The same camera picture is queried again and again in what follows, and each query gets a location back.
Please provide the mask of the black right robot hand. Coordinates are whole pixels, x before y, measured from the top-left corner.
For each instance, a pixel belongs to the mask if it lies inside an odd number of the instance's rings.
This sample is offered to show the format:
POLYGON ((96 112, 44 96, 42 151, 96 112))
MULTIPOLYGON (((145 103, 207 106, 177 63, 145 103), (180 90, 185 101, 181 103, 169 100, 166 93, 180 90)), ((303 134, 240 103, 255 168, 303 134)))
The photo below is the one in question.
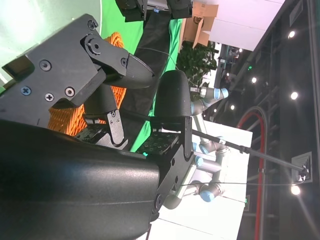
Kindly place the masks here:
POLYGON ((103 40, 84 14, 3 69, 0 237, 134 240, 159 216, 191 165, 192 107, 180 70, 165 72, 151 135, 125 151, 112 87, 140 89, 153 71, 103 40))

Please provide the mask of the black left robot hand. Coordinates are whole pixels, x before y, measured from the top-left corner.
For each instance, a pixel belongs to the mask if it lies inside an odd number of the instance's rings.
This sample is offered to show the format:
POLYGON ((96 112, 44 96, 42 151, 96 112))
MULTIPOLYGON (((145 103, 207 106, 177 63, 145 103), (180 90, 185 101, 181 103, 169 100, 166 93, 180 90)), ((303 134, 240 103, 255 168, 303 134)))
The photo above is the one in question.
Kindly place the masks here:
POLYGON ((190 18, 193 14, 192 0, 151 0, 150 3, 148 0, 116 0, 115 2, 125 22, 145 21, 148 10, 167 11, 173 20, 190 18))

